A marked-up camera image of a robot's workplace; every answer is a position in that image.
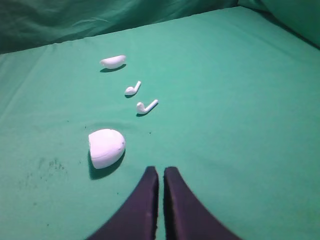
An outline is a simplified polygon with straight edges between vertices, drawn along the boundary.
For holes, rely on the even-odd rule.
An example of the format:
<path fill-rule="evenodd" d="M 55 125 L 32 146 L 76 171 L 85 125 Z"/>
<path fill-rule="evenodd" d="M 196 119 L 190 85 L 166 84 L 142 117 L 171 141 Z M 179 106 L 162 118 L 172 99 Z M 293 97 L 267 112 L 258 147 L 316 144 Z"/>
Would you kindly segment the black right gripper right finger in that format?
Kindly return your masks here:
<path fill-rule="evenodd" d="M 177 167 L 164 170 L 163 212 L 167 240 L 239 240 L 190 190 Z"/>

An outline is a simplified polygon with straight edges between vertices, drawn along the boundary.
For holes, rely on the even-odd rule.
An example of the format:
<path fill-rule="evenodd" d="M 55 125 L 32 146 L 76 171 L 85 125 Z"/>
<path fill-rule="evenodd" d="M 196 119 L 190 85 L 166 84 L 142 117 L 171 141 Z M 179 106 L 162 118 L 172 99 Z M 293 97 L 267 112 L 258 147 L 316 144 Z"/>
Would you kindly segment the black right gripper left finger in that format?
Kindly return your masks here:
<path fill-rule="evenodd" d="M 140 181 L 116 213 L 89 240 L 154 240 L 159 210 L 159 176 L 146 167 Z"/>

